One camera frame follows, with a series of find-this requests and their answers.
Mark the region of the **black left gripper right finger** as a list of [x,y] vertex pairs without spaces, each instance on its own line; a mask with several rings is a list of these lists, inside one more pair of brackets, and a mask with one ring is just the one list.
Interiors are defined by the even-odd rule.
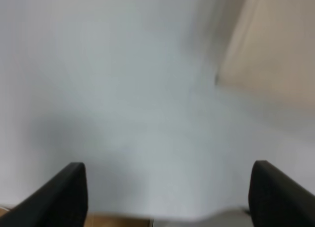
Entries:
[[255,227],[315,225],[315,196],[268,161],[252,167],[248,202]]

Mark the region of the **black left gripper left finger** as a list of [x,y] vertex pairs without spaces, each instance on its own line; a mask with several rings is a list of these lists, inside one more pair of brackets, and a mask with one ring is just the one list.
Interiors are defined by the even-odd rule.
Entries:
[[88,212],[86,168],[72,162],[0,218],[2,227],[82,227]]

